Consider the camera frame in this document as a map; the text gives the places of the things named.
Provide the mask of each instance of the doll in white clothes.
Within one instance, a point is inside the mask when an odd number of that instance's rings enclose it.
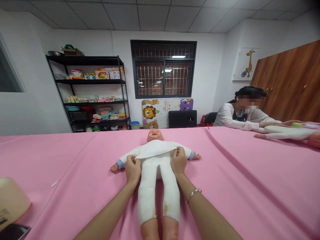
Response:
[[[267,126],[260,129],[260,132],[264,132],[265,134],[256,134],[254,137],[263,139],[307,140],[308,146],[320,148],[320,132],[314,129]]]
[[[151,129],[147,143],[133,149],[120,157],[111,167],[112,172],[123,168],[128,155],[136,155],[141,160],[141,182],[138,191],[138,215],[143,239],[153,239],[158,236],[158,221],[155,209],[156,179],[161,179],[164,185],[163,197],[163,239],[175,239],[178,236],[180,220],[180,192],[176,177],[171,168],[173,151],[181,146],[188,159],[200,159],[201,156],[176,142],[164,141],[159,129]]]

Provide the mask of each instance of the table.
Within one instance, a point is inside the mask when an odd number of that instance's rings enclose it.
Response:
[[[188,163],[186,175],[244,239],[320,237],[320,151],[226,127],[161,131],[166,141],[201,154],[201,160]],[[147,133],[0,137],[0,177],[15,179],[32,201],[18,221],[32,227],[26,240],[73,239],[125,184],[124,171],[111,173],[110,166],[144,144]],[[156,187],[161,217],[161,180]],[[137,193],[111,239],[141,239]],[[179,239],[201,239],[182,197]]]

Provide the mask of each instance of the woman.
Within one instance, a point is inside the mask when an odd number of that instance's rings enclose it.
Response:
[[[74,240],[106,240],[109,239],[117,225],[129,199],[131,198],[141,175],[140,160],[135,156],[127,156],[127,183],[120,192],[78,233]],[[172,171],[176,176],[181,190],[187,199],[193,218],[203,240],[242,240],[240,235],[215,209],[215,207],[199,192],[185,175],[187,156],[183,147],[177,147],[171,162]],[[153,236],[150,240],[159,240]]]
[[[235,98],[225,103],[218,111],[213,126],[239,128],[240,130],[259,130],[269,125],[291,127],[297,120],[277,121],[258,109],[259,102],[267,94],[262,88],[245,86],[235,92]]]

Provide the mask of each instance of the purple elephant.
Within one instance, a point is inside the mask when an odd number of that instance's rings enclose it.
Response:
[[[193,99],[192,98],[184,98],[180,101],[180,111],[188,111],[193,109]]]

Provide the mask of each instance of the blue cuff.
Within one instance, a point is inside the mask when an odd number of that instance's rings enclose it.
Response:
[[[191,152],[190,156],[188,157],[188,160],[191,160],[194,157],[194,152]]]
[[[119,170],[124,167],[123,162],[120,159],[117,161],[117,164],[119,165]]]

